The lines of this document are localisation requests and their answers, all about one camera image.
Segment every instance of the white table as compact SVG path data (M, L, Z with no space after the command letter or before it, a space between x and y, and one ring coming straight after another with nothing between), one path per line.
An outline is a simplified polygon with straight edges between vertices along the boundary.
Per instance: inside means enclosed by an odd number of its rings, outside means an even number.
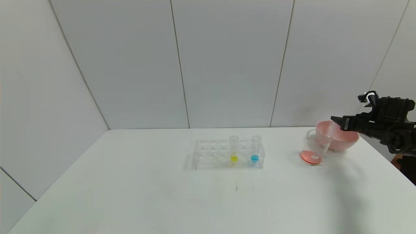
M308 127L111 130L10 234L416 232L416 188L363 139L324 166ZM191 170L196 139L259 134L264 169Z

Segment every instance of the blue liquid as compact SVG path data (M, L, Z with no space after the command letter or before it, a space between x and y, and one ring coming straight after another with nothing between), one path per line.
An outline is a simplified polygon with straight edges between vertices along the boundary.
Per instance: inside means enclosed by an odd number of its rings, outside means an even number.
M259 160L259 156L258 155L252 155L251 156L251 161L257 162L258 160Z

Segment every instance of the white label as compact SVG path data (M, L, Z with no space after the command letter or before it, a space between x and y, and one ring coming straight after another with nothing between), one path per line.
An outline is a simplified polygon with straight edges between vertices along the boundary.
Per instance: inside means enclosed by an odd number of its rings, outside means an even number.
M349 124L349 118L347 118L345 120L344 130L347 130L348 129L348 124Z

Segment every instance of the measuring cup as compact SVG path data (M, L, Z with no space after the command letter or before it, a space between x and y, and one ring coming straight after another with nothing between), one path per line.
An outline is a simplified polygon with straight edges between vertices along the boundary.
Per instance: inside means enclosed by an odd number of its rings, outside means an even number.
M303 143L300 158L308 164L321 164L332 138L330 135L323 135L315 129L309 130Z

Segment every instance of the test tube with blue liquid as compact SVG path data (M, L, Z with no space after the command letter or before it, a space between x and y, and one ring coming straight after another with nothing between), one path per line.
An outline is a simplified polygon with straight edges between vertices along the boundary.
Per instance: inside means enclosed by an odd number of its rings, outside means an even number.
M251 138L251 161L258 162L261 153L261 136Z

